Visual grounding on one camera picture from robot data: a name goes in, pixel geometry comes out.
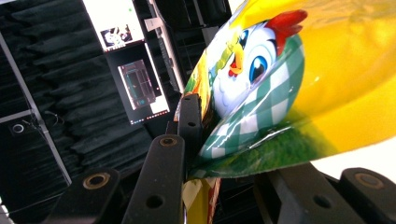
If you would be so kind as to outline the monitor with white screen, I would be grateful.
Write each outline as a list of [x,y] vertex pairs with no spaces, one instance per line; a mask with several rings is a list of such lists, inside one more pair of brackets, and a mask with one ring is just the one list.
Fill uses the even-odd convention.
[[133,0],[82,0],[103,52],[145,40]]

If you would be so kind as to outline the grey metal stand pole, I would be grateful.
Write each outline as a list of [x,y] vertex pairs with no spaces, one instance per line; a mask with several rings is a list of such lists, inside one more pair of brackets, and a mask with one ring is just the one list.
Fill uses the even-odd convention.
[[64,162],[61,158],[61,155],[60,155],[57,147],[55,146],[55,143],[50,135],[50,132],[46,126],[46,123],[40,114],[40,111],[35,103],[35,100],[34,100],[32,94],[30,93],[30,91],[25,83],[25,80],[21,74],[21,71],[20,71],[19,67],[17,66],[17,64],[14,60],[14,57],[12,56],[12,54],[9,50],[7,42],[4,39],[1,32],[0,32],[0,47],[3,50],[3,52],[5,53],[7,61],[14,73],[14,76],[16,77],[16,79],[21,87],[21,91],[23,92],[24,99],[26,100],[27,106],[28,106],[27,110],[23,110],[22,112],[18,112],[18,113],[0,118],[0,123],[4,123],[7,121],[16,119],[16,118],[21,118],[24,116],[32,115],[38,124],[38,128],[37,128],[38,132],[42,134],[43,139],[47,142],[47,144],[51,150],[51,153],[52,153],[54,159],[56,160],[58,167],[61,170],[61,173],[64,177],[66,184],[68,186],[70,186],[72,183],[70,174],[68,173],[68,171],[64,165]]

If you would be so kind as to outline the monitor with dark screen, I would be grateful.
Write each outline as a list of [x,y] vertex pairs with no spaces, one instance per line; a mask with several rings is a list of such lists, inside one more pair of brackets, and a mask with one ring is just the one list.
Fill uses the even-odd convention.
[[105,56],[131,125],[170,112],[147,43],[116,49]]

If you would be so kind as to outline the colourful snack bag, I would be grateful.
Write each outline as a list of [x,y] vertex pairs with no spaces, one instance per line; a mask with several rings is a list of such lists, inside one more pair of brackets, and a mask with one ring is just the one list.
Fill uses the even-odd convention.
[[188,180],[262,180],[275,224],[396,224],[396,185],[312,161],[396,137],[396,0],[244,0],[192,70]]

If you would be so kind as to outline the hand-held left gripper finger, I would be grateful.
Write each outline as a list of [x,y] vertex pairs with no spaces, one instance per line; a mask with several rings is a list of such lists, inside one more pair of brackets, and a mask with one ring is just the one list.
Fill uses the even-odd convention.
[[177,134],[185,142],[185,177],[202,144],[201,99],[197,93],[181,98],[178,108]]

